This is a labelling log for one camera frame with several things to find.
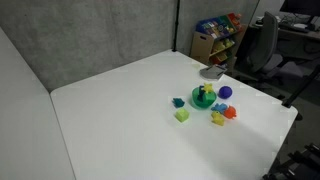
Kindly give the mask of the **yellow star toy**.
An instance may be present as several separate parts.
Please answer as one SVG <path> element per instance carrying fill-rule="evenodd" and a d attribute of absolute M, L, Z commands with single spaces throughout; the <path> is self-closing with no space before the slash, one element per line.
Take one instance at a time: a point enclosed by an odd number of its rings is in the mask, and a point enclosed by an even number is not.
<path fill-rule="evenodd" d="M 213 92 L 212 84 L 211 84 L 211 83 L 205 83 L 205 84 L 204 84 L 204 87 L 203 87 L 203 90 L 204 90 L 206 93 L 211 93 L 211 92 Z"/>

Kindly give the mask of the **teal toy on table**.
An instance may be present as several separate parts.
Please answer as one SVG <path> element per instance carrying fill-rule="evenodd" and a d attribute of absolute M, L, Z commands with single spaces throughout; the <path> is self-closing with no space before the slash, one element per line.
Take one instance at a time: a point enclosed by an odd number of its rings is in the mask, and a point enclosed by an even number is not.
<path fill-rule="evenodd" d="M 172 102 L 176 108 L 181 108 L 185 105 L 185 102 L 181 98 L 174 98 Z"/>

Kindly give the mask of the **light green block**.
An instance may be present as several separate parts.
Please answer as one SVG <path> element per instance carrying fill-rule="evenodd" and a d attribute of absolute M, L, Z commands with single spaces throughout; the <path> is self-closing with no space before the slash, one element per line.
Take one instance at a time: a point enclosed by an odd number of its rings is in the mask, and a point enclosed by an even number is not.
<path fill-rule="evenodd" d="M 189 118 L 189 112 L 185 108 L 179 108 L 175 113 L 175 117 L 179 122 L 184 122 Z"/>

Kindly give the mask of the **dark blue toy in bowl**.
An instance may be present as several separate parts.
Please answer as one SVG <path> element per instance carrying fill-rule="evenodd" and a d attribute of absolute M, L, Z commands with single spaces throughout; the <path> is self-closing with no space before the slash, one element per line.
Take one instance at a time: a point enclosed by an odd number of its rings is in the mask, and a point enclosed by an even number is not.
<path fill-rule="evenodd" d="M 200 85 L 199 86 L 199 94 L 197 99 L 201 102 L 203 102 L 203 94 L 205 93 L 205 91 L 203 90 L 204 85 Z"/>

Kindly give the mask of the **green plastic bowl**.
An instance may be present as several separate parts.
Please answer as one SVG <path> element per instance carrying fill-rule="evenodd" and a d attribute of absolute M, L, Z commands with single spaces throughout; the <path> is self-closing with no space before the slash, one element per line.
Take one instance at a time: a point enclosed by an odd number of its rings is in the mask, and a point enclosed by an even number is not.
<path fill-rule="evenodd" d="M 199 107 L 206 109 L 210 107 L 217 99 L 215 92 L 206 93 L 202 86 L 194 88 L 192 91 L 192 100 L 194 104 Z"/>

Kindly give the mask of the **yellow animal toy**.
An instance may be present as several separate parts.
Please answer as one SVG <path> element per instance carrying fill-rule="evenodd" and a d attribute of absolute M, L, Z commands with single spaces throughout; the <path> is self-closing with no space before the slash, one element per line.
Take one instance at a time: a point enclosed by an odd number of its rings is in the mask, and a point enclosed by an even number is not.
<path fill-rule="evenodd" d="M 213 111 L 211 114 L 212 117 L 212 122 L 223 126 L 224 125 L 224 118 L 222 117 L 222 115 L 218 112 L 218 111 Z"/>

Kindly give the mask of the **light blue toy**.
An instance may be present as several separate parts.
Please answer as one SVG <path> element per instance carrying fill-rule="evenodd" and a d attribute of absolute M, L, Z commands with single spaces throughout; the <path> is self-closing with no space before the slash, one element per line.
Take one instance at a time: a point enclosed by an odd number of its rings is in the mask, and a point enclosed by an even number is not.
<path fill-rule="evenodd" d="M 222 103 L 222 104 L 216 104 L 214 107 L 211 108 L 211 110 L 223 113 L 227 108 L 228 108 L 228 106 L 226 104 Z"/>

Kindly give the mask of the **wooden toy shelf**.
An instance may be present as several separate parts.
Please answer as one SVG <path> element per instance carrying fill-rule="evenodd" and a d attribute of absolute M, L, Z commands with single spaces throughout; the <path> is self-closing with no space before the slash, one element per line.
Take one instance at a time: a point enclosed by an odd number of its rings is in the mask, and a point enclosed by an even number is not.
<path fill-rule="evenodd" d="M 196 24 L 190 57 L 205 65 L 221 65 L 232 71 L 246 29 L 241 15 L 235 13 L 200 20 Z"/>

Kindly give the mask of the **orange toy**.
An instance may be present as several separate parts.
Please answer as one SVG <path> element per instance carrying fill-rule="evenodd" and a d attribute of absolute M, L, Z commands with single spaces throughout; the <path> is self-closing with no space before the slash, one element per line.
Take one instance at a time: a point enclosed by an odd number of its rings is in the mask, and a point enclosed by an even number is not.
<path fill-rule="evenodd" d="M 236 117 L 236 109 L 233 106 L 229 106 L 223 113 L 223 115 L 228 119 L 233 119 Z"/>

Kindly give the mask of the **black tripod pole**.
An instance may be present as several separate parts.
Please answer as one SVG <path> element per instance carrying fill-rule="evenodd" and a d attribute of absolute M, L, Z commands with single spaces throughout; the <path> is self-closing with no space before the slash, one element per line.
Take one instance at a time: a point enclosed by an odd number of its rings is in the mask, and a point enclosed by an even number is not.
<path fill-rule="evenodd" d="M 181 0 L 176 0 L 176 14 L 175 14 L 175 22 L 174 22 L 172 52 L 176 52 L 177 51 L 177 38 L 178 38 L 179 16 L 180 16 L 180 4 L 181 4 Z"/>

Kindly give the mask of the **purple blue ball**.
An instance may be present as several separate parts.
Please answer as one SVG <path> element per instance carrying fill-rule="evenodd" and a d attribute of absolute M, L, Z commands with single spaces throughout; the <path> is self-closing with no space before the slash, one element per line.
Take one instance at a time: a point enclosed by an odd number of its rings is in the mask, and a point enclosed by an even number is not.
<path fill-rule="evenodd" d="M 219 89 L 218 96 L 222 99 L 228 99 L 233 94 L 232 88 L 229 86 L 223 86 Z"/>

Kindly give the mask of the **grey office chair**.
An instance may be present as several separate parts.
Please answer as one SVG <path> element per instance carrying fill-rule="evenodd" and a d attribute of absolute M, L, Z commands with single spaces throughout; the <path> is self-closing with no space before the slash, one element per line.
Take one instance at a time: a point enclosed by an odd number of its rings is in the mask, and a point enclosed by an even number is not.
<path fill-rule="evenodd" d="M 260 33 L 248 47 L 245 56 L 238 59 L 240 74 L 236 76 L 237 80 L 256 86 L 262 83 L 283 85 L 285 79 L 303 77 L 294 57 L 276 53 L 278 32 L 277 18 L 266 11 Z"/>

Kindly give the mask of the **black stand at right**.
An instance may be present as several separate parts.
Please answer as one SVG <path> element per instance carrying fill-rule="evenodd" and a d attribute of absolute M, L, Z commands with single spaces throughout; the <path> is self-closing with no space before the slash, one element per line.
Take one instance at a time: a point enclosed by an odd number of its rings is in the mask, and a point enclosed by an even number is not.
<path fill-rule="evenodd" d="M 308 75 L 305 80 L 298 86 L 294 93 L 285 101 L 282 102 L 282 106 L 290 108 L 292 103 L 297 97 L 312 83 L 312 81 L 320 74 L 320 65 L 317 65 L 312 73 Z"/>

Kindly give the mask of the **desk with monitor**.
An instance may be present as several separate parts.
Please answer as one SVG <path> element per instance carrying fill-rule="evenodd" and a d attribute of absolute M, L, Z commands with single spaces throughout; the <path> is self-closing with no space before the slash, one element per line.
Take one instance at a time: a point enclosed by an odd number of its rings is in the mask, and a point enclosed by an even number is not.
<path fill-rule="evenodd" d="M 261 0 L 258 15 L 244 38 L 246 46 L 254 46 L 261 34 L 263 18 L 269 12 L 278 22 L 276 54 L 304 61 L 320 57 L 320 0 Z"/>

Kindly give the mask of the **grey metal mount plate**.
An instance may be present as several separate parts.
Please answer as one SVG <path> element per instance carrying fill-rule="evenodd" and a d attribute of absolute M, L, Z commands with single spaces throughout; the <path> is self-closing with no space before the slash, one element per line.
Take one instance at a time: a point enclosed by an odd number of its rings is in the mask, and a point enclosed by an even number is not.
<path fill-rule="evenodd" d="M 226 71 L 227 69 L 220 65 L 212 65 L 210 67 L 201 69 L 199 73 L 204 79 L 219 80 Z"/>

